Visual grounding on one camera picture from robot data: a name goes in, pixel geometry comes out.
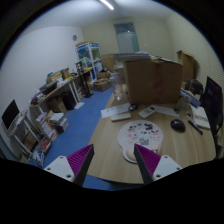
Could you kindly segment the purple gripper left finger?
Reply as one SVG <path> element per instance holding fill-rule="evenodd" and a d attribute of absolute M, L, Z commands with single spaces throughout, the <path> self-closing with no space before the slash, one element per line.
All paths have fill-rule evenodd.
<path fill-rule="evenodd" d="M 45 171 L 82 186 L 94 156 L 94 145 L 88 145 L 69 156 L 59 156 Z"/>

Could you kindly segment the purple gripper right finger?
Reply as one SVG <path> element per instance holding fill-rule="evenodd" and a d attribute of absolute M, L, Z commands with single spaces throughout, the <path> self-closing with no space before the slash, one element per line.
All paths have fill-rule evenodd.
<path fill-rule="evenodd" d="M 134 145 L 134 155 L 145 184 L 160 180 L 182 169 L 168 155 L 160 156 L 138 144 Z"/>

